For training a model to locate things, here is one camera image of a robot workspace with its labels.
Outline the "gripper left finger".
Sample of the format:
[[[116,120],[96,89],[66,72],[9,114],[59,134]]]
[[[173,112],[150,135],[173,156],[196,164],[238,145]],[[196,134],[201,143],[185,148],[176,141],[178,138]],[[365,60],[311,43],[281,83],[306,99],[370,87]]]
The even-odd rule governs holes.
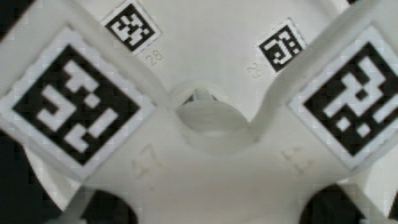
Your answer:
[[[82,186],[71,198],[66,210],[61,216],[47,221],[47,224],[87,224],[87,220],[82,218],[96,190]]]

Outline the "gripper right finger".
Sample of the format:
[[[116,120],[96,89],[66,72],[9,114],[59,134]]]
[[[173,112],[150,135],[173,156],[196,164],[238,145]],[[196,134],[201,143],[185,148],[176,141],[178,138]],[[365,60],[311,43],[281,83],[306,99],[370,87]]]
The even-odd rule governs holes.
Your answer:
[[[365,218],[361,219],[361,224],[391,224],[391,220],[386,218],[375,203],[366,197],[366,194],[363,193],[361,188],[356,184],[342,184],[340,185],[345,194],[354,202],[354,205],[361,211],[361,214],[365,215]]]

